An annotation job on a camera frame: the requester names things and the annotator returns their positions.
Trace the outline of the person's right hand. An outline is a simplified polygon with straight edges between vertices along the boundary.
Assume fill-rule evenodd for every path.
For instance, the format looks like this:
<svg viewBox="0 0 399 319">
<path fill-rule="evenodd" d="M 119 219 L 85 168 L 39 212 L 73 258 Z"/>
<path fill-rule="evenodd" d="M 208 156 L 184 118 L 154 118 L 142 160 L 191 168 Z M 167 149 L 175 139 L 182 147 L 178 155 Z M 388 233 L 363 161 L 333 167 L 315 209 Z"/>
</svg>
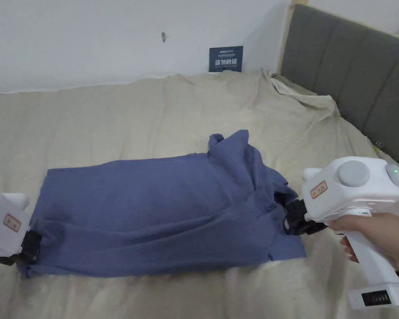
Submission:
<svg viewBox="0 0 399 319">
<path fill-rule="evenodd" d="M 359 232 L 373 243 L 399 271 L 399 217 L 377 213 L 372 217 L 346 215 L 329 222 L 334 231 Z"/>
</svg>

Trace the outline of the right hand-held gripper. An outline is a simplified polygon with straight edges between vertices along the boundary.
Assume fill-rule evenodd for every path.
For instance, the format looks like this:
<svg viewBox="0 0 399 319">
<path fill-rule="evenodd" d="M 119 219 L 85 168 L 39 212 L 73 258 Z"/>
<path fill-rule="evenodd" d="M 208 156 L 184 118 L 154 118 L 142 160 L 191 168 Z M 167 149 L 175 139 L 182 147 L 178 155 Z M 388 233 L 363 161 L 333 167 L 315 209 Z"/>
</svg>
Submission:
<svg viewBox="0 0 399 319">
<path fill-rule="evenodd" d="M 383 159 L 342 157 L 323 169 L 303 171 L 301 199 L 294 191 L 274 192 L 274 209 L 292 203 L 283 220 L 285 234 L 311 235 L 342 216 L 371 217 L 399 201 L 399 167 Z M 348 293 L 353 308 L 399 307 L 399 274 L 389 260 L 359 232 L 345 232 L 368 286 Z"/>
</svg>

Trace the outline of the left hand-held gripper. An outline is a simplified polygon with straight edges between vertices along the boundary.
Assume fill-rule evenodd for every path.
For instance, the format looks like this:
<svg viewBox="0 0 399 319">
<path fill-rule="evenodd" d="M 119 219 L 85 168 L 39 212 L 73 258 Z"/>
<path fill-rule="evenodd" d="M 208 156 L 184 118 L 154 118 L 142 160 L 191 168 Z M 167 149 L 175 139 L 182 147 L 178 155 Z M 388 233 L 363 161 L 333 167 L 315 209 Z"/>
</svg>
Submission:
<svg viewBox="0 0 399 319">
<path fill-rule="evenodd" d="M 42 236 L 30 229 L 25 212 L 30 199 L 22 193 L 0 193 L 0 264 L 34 264 Z"/>
</svg>

